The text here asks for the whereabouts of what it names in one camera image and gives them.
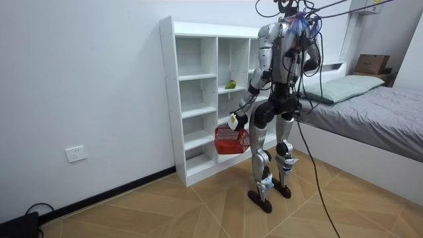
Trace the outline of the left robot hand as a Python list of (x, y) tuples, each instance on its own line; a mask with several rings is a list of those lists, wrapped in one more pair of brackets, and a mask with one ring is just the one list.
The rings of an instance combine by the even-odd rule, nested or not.
[(239, 131), (240, 129), (243, 129), (245, 125), (248, 122), (248, 116), (247, 115), (238, 115), (236, 113), (232, 113), (228, 119), (228, 126), (234, 130)]

